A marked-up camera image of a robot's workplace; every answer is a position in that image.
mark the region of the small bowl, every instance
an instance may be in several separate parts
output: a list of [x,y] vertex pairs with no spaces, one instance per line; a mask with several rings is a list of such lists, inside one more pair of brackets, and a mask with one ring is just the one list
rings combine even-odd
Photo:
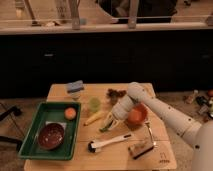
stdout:
[[64,139],[64,128],[58,123],[45,125],[38,135],[38,144],[42,149],[52,150],[58,147]]
[[127,122],[130,125],[141,125],[147,119],[147,115],[147,108],[143,103],[139,103],[129,112]]

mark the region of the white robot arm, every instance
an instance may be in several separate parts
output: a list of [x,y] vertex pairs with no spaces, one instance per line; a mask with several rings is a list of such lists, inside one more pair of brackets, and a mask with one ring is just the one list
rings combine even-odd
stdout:
[[138,102],[148,106],[194,149],[192,171],[213,170],[213,121],[201,125],[186,114],[150,96],[145,88],[136,82],[129,84],[127,94],[113,107],[107,119],[110,118],[111,122],[113,118],[126,119],[129,111]]

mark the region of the cup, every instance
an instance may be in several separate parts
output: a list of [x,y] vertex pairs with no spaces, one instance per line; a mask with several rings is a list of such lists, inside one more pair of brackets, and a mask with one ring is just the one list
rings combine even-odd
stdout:
[[89,100],[90,113],[96,113],[100,110],[100,108],[101,108],[101,101],[98,98],[93,97]]

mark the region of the green plastic bin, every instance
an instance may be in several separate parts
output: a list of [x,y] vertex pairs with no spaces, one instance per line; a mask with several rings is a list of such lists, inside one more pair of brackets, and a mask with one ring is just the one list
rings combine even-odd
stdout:
[[[73,107],[76,110],[76,118],[70,121],[64,117],[64,111],[68,107]],[[81,104],[78,102],[40,103],[19,151],[19,157],[22,159],[71,160],[75,149],[80,111]],[[40,130],[48,122],[57,122],[65,126],[63,143],[53,150],[40,148],[37,141]]]

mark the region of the orange fruit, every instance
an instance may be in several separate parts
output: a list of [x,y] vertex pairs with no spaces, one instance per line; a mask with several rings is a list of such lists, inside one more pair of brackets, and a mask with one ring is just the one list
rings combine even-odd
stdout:
[[68,120],[74,119],[76,117],[76,111],[75,111],[75,109],[72,108],[72,107],[69,107],[69,108],[65,109],[64,116]]

